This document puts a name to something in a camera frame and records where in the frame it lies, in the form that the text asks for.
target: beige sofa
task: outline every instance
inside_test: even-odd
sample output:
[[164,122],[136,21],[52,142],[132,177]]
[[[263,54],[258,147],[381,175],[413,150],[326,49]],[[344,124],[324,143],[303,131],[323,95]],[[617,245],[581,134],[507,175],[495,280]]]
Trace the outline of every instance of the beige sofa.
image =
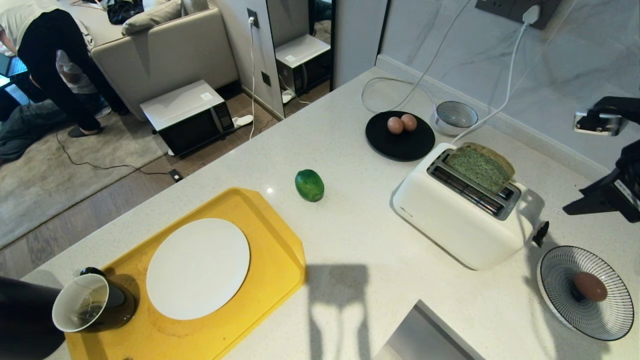
[[239,79],[217,8],[126,37],[100,10],[65,8],[86,25],[95,42],[93,60],[141,120],[140,104],[147,100],[201,79],[214,89]]

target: black pants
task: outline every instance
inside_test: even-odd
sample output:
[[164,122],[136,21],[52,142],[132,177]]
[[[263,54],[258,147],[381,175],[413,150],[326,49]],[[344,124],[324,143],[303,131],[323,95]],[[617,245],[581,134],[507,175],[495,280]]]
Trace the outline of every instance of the black pants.
[[89,57],[84,37],[75,20],[66,11],[41,14],[27,28],[18,49],[18,57],[26,65],[33,80],[81,129],[100,128],[100,122],[89,112],[62,80],[56,68],[56,53],[64,51],[107,100],[115,112],[126,110],[98,66]]

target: power outlet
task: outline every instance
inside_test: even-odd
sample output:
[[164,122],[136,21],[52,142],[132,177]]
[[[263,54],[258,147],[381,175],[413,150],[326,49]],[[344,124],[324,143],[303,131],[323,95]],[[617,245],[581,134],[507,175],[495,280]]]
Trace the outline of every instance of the power outlet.
[[247,14],[247,19],[249,19],[250,17],[253,17],[253,26],[256,29],[259,29],[260,28],[260,24],[258,23],[258,13],[253,11],[253,10],[251,10],[251,9],[249,9],[249,8],[247,8],[246,9],[246,14]]
[[267,86],[271,86],[271,78],[264,71],[262,71],[262,82],[267,84]]
[[515,0],[478,0],[476,9],[484,10],[501,17],[509,17],[509,12],[511,12],[515,2]]
[[559,3],[560,0],[477,0],[476,9],[522,23],[522,15],[532,6],[540,5],[540,18],[531,27],[542,30]]
[[556,12],[560,0],[516,0],[509,12],[509,19],[522,23],[522,15],[534,5],[540,5],[540,18],[531,24],[532,28],[544,29]]

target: brown egg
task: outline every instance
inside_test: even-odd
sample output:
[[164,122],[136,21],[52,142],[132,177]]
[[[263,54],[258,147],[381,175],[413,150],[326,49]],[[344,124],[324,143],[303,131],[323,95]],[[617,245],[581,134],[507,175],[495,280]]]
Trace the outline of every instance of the brown egg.
[[589,300],[601,302],[607,298],[607,287],[593,274],[579,272],[573,277],[573,282],[582,296]]
[[404,114],[400,119],[402,120],[404,129],[407,131],[413,131],[418,127],[418,120],[415,120],[415,116],[411,114]]
[[390,117],[387,121],[387,129],[392,134],[400,135],[404,130],[403,121],[399,117]]

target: white countertop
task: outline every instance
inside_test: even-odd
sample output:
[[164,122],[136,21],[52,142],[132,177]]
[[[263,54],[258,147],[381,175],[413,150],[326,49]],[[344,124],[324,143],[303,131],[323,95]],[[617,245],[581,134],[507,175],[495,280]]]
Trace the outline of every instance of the white countertop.
[[[533,271],[553,246],[584,247],[623,278],[636,301],[637,322],[638,226],[617,213],[565,215],[560,207],[579,198],[578,189],[590,182],[486,126],[467,140],[505,155],[514,164],[516,178],[545,199],[542,217],[551,222],[550,236],[543,250],[527,247],[492,270],[476,272],[461,266],[389,206],[392,191],[417,162],[383,158],[365,139],[372,114],[360,104],[360,90],[369,78],[384,74],[374,69],[361,75],[99,229],[24,279],[66,284],[77,269],[108,264],[203,202],[240,186],[259,191],[300,237],[308,281],[225,359],[364,360],[378,352],[419,300],[485,359],[636,359],[640,325],[611,343],[569,330],[544,305]],[[379,83],[366,99],[384,107],[407,89]],[[441,88],[433,91],[438,100],[456,99]],[[401,108],[424,119],[431,109],[421,92]],[[443,140],[447,141],[436,136],[437,142]],[[296,192],[294,176],[304,168],[316,170],[324,180],[326,191],[320,202],[306,202]],[[313,331],[310,316],[316,325]],[[65,345],[51,356],[67,358]]]

